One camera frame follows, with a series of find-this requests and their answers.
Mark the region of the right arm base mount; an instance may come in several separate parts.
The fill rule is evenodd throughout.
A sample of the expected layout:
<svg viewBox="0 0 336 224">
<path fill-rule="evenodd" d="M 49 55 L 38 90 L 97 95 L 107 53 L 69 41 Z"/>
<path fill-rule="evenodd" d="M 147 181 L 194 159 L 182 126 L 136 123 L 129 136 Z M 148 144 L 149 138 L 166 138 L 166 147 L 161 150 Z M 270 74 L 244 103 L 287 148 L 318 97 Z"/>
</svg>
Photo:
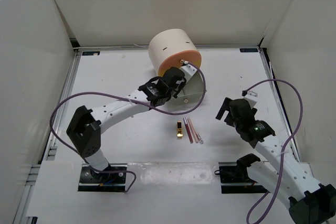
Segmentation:
<svg viewBox="0 0 336 224">
<path fill-rule="evenodd" d="M 267 190 L 250 179 L 247 168 L 251 164 L 259 162 L 260 158 L 255 154 L 247 154 L 236 161 L 235 165 L 219 164 L 214 175 L 220 177 L 222 194 L 263 194 Z"/>
</svg>

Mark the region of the pale pink lip pencil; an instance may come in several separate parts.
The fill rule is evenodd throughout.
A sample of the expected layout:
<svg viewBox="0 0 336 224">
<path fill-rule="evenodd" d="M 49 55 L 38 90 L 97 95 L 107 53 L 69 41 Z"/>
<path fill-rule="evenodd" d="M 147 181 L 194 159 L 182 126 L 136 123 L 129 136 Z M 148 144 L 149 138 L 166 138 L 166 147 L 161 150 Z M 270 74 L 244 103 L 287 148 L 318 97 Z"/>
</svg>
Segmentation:
<svg viewBox="0 0 336 224">
<path fill-rule="evenodd" d="M 196 131 L 194 129 L 194 126 L 192 124 L 192 121 L 190 118 L 187 118 L 187 121 L 188 121 L 188 125 L 189 125 L 189 128 L 191 129 L 191 132 L 193 134 L 193 137 L 194 137 L 194 140 L 195 140 L 195 143 L 199 143 L 199 139 L 197 137 L 197 134 L 196 134 Z"/>
</svg>

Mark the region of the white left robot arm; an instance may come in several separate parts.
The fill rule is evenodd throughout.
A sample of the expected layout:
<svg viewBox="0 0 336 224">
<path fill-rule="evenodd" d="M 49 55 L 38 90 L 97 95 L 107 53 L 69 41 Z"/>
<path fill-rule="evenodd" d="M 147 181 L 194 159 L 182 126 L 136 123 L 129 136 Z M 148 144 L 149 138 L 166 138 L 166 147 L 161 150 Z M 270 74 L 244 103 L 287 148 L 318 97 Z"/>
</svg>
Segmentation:
<svg viewBox="0 0 336 224">
<path fill-rule="evenodd" d="M 79 155 L 93 167 L 92 175 L 97 181 L 108 180 L 111 171 L 101 150 L 101 134 L 127 118 L 148 111 L 151 106 L 162 106 L 172 97 L 176 98 L 190 78 L 183 68 L 172 67 L 124 99 L 93 109 L 84 105 L 76 109 L 66 133 Z"/>
</svg>

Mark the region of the orange plastic drawer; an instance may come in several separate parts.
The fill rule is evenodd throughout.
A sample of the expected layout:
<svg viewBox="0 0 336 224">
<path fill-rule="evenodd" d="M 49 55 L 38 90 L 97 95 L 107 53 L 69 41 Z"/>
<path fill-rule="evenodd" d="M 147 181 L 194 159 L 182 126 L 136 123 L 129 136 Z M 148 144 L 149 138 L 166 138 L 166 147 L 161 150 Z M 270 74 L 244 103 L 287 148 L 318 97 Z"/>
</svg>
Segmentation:
<svg viewBox="0 0 336 224">
<path fill-rule="evenodd" d="M 182 66 L 181 60 L 191 62 L 195 66 L 200 67 L 202 56 L 197 50 L 185 50 L 170 56 L 163 56 L 160 58 L 159 68 L 157 70 L 158 75 L 163 76 L 171 67 L 180 68 Z"/>
</svg>

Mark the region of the gold black lipstick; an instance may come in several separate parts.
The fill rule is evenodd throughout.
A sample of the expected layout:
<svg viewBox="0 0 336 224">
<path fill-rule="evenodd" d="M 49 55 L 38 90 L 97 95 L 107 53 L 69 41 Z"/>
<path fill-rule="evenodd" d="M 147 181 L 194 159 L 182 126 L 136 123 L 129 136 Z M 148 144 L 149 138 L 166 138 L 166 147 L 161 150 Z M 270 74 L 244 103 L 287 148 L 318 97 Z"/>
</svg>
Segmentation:
<svg viewBox="0 0 336 224">
<path fill-rule="evenodd" d="M 176 123 L 176 136 L 177 138 L 183 137 L 183 126 L 181 121 L 177 121 Z"/>
</svg>

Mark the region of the cream cylindrical organizer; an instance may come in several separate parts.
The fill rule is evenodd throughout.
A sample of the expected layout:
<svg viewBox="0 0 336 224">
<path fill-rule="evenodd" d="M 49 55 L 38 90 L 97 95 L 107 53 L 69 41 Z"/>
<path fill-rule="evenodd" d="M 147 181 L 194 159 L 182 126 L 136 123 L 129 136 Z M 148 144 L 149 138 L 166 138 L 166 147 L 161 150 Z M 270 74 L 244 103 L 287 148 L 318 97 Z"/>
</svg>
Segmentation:
<svg viewBox="0 0 336 224">
<path fill-rule="evenodd" d="M 148 54 L 157 75 L 161 57 L 185 50 L 197 50 L 197 48 L 182 29 L 169 29 L 154 36 L 150 41 Z"/>
</svg>

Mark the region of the grey green bottom drawer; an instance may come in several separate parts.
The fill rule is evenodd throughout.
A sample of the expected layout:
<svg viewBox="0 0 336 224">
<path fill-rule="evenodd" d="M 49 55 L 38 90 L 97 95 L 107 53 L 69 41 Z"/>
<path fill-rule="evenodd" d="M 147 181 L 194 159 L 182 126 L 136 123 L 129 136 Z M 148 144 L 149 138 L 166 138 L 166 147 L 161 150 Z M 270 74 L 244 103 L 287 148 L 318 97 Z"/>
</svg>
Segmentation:
<svg viewBox="0 0 336 224">
<path fill-rule="evenodd" d="M 181 90 L 177 98 L 172 98 L 165 104 L 165 109 L 169 112 L 182 112 L 192 109 L 202 97 L 203 84 L 201 75 L 196 73 Z"/>
</svg>

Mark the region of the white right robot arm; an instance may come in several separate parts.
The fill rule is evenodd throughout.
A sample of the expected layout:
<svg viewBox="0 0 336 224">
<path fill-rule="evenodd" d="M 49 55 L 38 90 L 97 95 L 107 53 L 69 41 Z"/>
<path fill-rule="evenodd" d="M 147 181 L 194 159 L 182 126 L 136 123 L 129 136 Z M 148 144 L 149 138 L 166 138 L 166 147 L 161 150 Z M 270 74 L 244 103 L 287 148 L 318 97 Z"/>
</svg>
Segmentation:
<svg viewBox="0 0 336 224">
<path fill-rule="evenodd" d="M 324 223 L 334 217 L 335 188 L 323 185 L 284 150 L 271 126 L 255 119 L 255 104 L 254 99 L 225 98 L 216 119 L 233 127 L 266 162 L 253 153 L 247 154 L 235 166 L 219 168 L 221 182 L 258 183 L 281 201 L 294 223 Z"/>
</svg>

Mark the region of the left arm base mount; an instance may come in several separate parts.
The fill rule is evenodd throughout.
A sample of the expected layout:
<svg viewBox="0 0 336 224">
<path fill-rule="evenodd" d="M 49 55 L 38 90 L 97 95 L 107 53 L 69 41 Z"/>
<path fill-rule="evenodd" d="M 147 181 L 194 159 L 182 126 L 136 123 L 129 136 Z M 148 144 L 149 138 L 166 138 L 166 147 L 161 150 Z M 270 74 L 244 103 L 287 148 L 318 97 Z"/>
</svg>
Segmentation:
<svg viewBox="0 0 336 224">
<path fill-rule="evenodd" d="M 78 191 L 123 193 L 127 178 L 125 173 L 127 164 L 110 164 L 109 170 L 119 172 L 101 174 L 94 172 L 89 165 L 83 164 L 78 180 Z"/>
</svg>

